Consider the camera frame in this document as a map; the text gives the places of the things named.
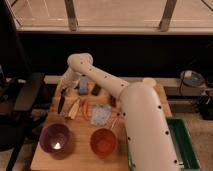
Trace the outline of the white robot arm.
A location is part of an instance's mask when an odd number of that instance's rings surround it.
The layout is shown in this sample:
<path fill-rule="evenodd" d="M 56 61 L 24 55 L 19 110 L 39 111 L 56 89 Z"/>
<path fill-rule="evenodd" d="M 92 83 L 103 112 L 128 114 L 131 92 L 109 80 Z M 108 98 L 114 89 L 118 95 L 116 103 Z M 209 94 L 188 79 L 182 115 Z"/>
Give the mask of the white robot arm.
<path fill-rule="evenodd" d="M 62 76 L 65 87 L 81 75 L 120 101 L 134 171 L 181 171 L 160 98 L 144 82 L 129 83 L 93 66 L 89 53 L 72 54 Z"/>

